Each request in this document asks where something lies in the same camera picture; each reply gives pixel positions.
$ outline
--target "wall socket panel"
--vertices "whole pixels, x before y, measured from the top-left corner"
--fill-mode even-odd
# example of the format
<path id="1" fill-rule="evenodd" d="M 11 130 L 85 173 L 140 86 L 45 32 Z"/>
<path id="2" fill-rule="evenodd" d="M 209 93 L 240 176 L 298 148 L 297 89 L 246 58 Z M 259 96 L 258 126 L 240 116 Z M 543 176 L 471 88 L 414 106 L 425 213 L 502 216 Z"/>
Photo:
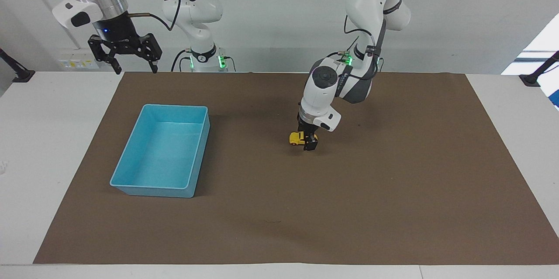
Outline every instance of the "wall socket panel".
<path id="1" fill-rule="evenodd" d="M 95 58 L 86 53 L 61 54 L 58 63 L 64 70 L 99 70 L 100 68 Z"/>

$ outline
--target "brown paper sheet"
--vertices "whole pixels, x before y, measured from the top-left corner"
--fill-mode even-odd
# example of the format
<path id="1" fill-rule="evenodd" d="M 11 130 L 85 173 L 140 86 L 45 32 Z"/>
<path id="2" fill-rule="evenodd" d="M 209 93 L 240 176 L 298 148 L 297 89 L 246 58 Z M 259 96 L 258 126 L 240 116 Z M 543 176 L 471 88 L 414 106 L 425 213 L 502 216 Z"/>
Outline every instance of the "brown paper sheet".
<path id="1" fill-rule="evenodd" d="M 299 74 L 126 73 L 35 263 L 559 264 L 559 240 L 464 75 L 382 73 L 315 152 Z M 110 177 L 146 103 L 208 106 L 193 199 Z"/>

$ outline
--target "light blue tray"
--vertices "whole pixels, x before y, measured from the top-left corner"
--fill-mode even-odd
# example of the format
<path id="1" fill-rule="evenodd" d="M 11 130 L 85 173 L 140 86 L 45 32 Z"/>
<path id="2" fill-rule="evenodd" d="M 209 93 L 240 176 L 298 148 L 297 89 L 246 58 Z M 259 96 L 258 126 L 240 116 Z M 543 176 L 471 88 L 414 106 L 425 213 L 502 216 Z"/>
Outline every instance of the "light blue tray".
<path id="1" fill-rule="evenodd" d="M 110 185 L 128 195 L 193 197 L 209 131 L 207 107 L 146 104 Z"/>

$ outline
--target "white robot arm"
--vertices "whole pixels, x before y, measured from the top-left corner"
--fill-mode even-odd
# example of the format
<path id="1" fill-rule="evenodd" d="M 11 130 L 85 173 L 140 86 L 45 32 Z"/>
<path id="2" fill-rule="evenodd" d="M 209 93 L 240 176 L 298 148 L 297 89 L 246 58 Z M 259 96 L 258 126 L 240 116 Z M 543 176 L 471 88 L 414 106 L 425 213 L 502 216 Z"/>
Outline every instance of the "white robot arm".
<path id="1" fill-rule="evenodd" d="M 165 0 L 163 13 L 167 20 L 174 18 L 178 0 Z M 223 52 L 215 44 L 214 38 L 204 24 L 217 22 L 223 16 L 223 8 L 218 0 L 182 0 L 176 20 L 190 41 L 190 66 L 193 72 L 225 72 L 227 64 Z"/>
<path id="2" fill-rule="evenodd" d="M 363 32 L 350 55 L 342 59 L 330 57 L 316 62 L 307 80 L 299 110 L 299 132 L 303 132 L 305 150 L 314 150 L 315 131 L 321 127 L 334 131 L 342 118 L 331 104 L 336 97 L 350 103 L 365 100 L 371 92 L 373 78 L 386 29 L 401 30 L 410 21 L 410 10 L 402 0 L 347 0 L 345 10 L 357 29 Z M 353 66 L 344 57 L 355 60 Z"/>
<path id="3" fill-rule="evenodd" d="M 134 54 L 148 61 L 157 72 L 162 51 L 153 34 L 140 37 L 128 14 L 126 0 L 64 0 L 52 13 L 66 28 L 93 24 L 97 31 L 88 40 L 91 51 L 99 62 L 112 66 L 117 74 L 122 68 L 114 58 L 116 54 Z M 102 46 L 109 48 L 109 53 Z"/>
<path id="4" fill-rule="evenodd" d="M 126 0 L 64 0 L 52 10 L 60 24 L 76 28 L 93 24 L 97 34 L 88 44 L 100 62 L 111 64 L 117 74 L 122 68 L 114 58 L 116 54 L 134 54 L 147 60 L 153 72 L 162 51 L 153 34 L 140 37 L 131 17 L 153 17 L 149 13 L 129 14 Z M 227 68 L 225 58 L 214 43 L 210 30 L 203 23 L 221 19 L 223 9 L 218 0 L 165 0 L 163 12 L 186 33 L 190 39 L 191 67 L 201 72 L 220 72 Z M 110 49 L 104 52 L 102 46 Z"/>

